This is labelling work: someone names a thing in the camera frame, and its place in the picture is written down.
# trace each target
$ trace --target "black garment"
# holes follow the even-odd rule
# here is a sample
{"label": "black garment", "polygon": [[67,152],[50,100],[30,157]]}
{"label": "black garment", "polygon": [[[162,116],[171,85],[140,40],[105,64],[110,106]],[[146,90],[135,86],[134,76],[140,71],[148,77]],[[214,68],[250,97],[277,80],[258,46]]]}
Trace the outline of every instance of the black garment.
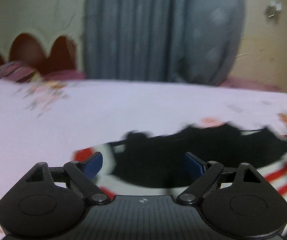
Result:
{"label": "black garment", "polygon": [[174,135],[153,138],[144,133],[129,133],[126,140],[110,143],[112,149],[122,144],[125,151],[114,154],[116,167],[112,174],[151,188],[184,187],[193,182],[183,166],[186,152],[225,167],[247,162],[255,168],[269,165],[287,152],[287,143],[267,128],[242,135],[228,124],[205,129],[187,127]]}

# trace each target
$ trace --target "white fabric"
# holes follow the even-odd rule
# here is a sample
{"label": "white fabric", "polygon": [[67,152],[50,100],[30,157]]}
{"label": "white fabric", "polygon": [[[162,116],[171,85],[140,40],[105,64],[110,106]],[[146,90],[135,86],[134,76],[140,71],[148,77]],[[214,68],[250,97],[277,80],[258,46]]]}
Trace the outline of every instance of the white fabric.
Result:
{"label": "white fabric", "polygon": [[31,86],[36,85],[0,81],[0,198],[35,163],[62,166],[74,151],[120,140],[131,130],[172,134],[215,117],[245,130],[268,125],[287,133],[277,117],[287,112],[283,93],[83,81],[31,94]]}

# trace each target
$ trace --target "white wall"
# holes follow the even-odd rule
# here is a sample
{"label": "white wall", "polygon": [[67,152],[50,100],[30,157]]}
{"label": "white wall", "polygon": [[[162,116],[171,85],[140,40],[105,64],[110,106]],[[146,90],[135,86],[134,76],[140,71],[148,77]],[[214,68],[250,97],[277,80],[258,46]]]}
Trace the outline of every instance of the white wall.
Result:
{"label": "white wall", "polygon": [[[78,45],[82,64],[85,0],[0,0],[0,52],[7,58],[13,39],[36,35],[47,52],[61,34]],[[239,57],[231,75],[279,85],[287,90],[287,0],[278,24],[264,15],[270,0],[247,0],[247,19]]]}
{"label": "white wall", "polygon": [[239,57],[231,75],[279,85],[287,91],[287,0],[279,22],[264,15],[270,0],[247,0],[247,19]]}

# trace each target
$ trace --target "brown wooden headboard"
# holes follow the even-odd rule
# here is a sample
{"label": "brown wooden headboard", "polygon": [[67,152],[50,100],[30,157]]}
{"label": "brown wooden headboard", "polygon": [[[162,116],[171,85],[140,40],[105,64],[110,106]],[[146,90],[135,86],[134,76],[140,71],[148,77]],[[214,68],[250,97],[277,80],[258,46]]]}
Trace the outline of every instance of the brown wooden headboard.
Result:
{"label": "brown wooden headboard", "polygon": [[[59,36],[46,57],[40,43],[29,33],[19,34],[13,41],[9,61],[20,60],[36,68],[42,75],[54,71],[76,69],[76,44],[66,36]],[[0,66],[5,63],[0,54]]]}

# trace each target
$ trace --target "wall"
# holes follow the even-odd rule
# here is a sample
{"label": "wall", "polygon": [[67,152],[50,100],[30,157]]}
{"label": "wall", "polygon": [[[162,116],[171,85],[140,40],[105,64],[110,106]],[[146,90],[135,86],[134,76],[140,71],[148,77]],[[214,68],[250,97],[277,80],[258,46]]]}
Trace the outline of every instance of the wall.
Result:
{"label": "wall", "polygon": [[232,76],[278,85],[287,91],[287,0],[279,22],[264,15],[270,0],[247,0],[247,19]]}
{"label": "wall", "polygon": [[7,59],[14,38],[28,32],[50,53],[54,40],[70,36],[77,44],[77,65],[82,69],[85,0],[0,0],[0,52]]}

